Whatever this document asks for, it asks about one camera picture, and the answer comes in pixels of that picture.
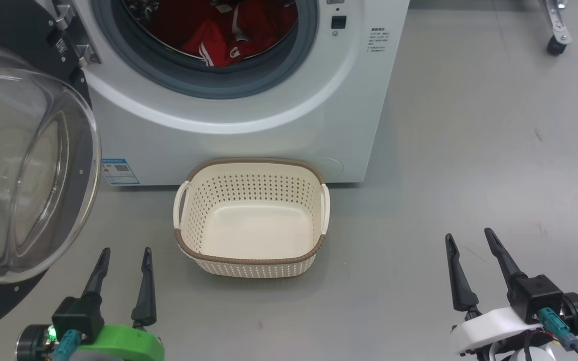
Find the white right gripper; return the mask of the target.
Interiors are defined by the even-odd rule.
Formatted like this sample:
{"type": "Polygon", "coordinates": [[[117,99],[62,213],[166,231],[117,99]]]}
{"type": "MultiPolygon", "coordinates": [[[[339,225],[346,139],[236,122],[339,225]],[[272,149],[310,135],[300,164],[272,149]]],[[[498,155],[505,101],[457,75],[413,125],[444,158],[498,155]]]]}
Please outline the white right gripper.
{"type": "MultiPolygon", "coordinates": [[[[498,260],[507,289],[513,290],[516,280],[526,279],[527,275],[516,265],[493,229],[485,228],[484,233],[489,249],[498,260]]],[[[445,245],[453,308],[459,312],[477,312],[479,298],[469,286],[452,234],[445,235],[445,245]]],[[[498,343],[498,353],[513,351],[513,356],[524,356],[526,334],[538,328],[541,324],[536,319],[526,323],[511,307],[492,310],[452,329],[451,353],[479,353],[484,348],[486,356],[489,356],[490,345],[498,343]]]]}

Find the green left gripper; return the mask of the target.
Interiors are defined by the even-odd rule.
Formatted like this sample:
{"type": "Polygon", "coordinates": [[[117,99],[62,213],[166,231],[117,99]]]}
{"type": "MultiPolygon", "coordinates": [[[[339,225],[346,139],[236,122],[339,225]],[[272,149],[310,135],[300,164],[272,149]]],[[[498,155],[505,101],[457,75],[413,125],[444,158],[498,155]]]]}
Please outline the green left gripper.
{"type": "MultiPolygon", "coordinates": [[[[90,274],[82,296],[89,293],[101,294],[111,249],[105,248],[90,274]]],[[[152,250],[144,250],[141,263],[142,280],[136,306],[131,311],[132,327],[126,325],[105,325],[92,344],[79,345],[78,351],[92,351],[124,361],[164,361],[165,348],[153,333],[144,330],[158,321],[152,250]]]]}

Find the black round glass washer door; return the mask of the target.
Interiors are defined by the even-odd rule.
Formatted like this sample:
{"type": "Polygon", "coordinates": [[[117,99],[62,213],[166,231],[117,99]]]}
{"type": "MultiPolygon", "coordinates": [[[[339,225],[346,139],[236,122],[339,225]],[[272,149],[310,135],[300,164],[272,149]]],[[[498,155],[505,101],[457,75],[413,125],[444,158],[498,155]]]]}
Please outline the black round glass washer door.
{"type": "Polygon", "coordinates": [[[73,244],[99,187],[89,87],[50,0],[0,0],[0,320],[73,244]]]}

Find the red and white garment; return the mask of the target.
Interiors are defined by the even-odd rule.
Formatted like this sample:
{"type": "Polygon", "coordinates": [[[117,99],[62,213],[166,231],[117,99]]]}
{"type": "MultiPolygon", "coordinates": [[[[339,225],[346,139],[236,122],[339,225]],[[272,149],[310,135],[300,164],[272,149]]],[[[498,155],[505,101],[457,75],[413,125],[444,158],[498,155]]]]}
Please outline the red and white garment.
{"type": "Polygon", "coordinates": [[[148,30],[207,67],[226,68],[277,46],[298,18],[295,0],[161,0],[148,30]]]}

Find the cream perforated laundry basket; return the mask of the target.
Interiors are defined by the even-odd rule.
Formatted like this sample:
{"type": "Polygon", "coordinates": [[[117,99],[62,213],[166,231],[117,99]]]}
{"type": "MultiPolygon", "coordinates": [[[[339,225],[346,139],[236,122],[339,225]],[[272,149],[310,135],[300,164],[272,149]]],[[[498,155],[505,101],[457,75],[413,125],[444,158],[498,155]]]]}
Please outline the cream perforated laundry basket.
{"type": "Polygon", "coordinates": [[[216,276],[306,272],[323,247],[330,192],[321,172],[290,158],[216,158],[191,171],[173,207],[179,249],[216,276]]]}

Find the white front-load washing machine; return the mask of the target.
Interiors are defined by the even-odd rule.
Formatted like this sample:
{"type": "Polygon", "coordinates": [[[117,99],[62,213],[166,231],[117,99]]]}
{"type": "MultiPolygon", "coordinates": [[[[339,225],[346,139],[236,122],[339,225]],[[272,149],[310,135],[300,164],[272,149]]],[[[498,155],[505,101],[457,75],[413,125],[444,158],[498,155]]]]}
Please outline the white front-load washing machine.
{"type": "Polygon", "coordinates": [[[211,68],[149,32],[161,0],[75,0],[101,58],[83,69],[102,158],[140,185],[180,185],[214,158],[305,161],[365,178],[410,0],[295,0],[269,51],[211,68]]]}

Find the blue energy label sticker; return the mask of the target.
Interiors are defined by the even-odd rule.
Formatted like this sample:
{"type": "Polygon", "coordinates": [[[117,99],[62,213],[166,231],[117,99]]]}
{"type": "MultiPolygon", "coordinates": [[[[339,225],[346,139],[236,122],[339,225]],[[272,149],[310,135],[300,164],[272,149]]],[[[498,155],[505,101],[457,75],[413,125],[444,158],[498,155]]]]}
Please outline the blue energy label sticker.
{"type": "Polygon", "coordinates": [[[101,171],[114,187],[136,187],[140,185],[125,158],[103,158],[101,171]]]}

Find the metal bracket with black caster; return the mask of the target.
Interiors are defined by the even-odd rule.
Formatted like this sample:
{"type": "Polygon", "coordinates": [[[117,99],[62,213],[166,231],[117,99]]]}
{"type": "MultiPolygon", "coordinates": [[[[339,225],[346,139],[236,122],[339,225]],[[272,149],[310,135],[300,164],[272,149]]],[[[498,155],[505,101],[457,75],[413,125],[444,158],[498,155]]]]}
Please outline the metal bracket with black caster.
{"type": "Polygon", "coordinates": [[[550,37],[546,45],[546,52],[549,55],[558,56],[563,54],[566,47],[572,42],[571,34],[560,13],[568,7],[569,1],[570,0],[537,0],[552,30],[552,37],[550,37]]]}

